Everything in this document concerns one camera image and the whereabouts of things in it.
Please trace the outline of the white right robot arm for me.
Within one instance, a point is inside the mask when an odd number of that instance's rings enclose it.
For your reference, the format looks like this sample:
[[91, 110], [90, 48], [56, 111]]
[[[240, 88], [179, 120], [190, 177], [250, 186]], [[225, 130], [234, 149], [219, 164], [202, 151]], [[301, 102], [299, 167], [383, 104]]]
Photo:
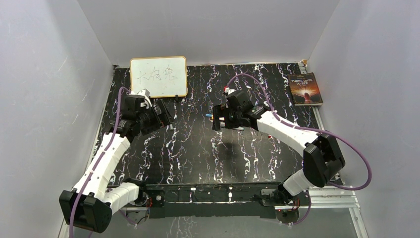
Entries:
[[303, 167], [258, 199], [273, 204], [292, 205], [299, 194], [312, 187], [324, 187], [345, 166], [335, 137], [313, 129], [298, 129], [280, 117], [268, 103], [255, 105], [242, 90], [225, 92], [226, 103], [212, 108], [212, 129], [248, 127], [279, 139], [303, 158]]

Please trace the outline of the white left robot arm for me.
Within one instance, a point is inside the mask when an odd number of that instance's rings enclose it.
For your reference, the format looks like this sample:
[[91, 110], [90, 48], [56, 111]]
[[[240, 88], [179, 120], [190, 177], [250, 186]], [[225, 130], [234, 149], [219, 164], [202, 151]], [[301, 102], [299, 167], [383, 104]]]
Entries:
[[66, 224], [71, 228], [102, 233], [112, 216], [127, 204], [146, 204], [150, 196], [144, 182], [129, 178], [112, 190], [108, 184], [136, 137], [148, 135], [173, 122], [173, 116], [162, 99], [152, 104], [145, 95], [119, 97], [115, 118], [110, 121], [93, 160], [73, 188], [64, 190], [59, 197]]

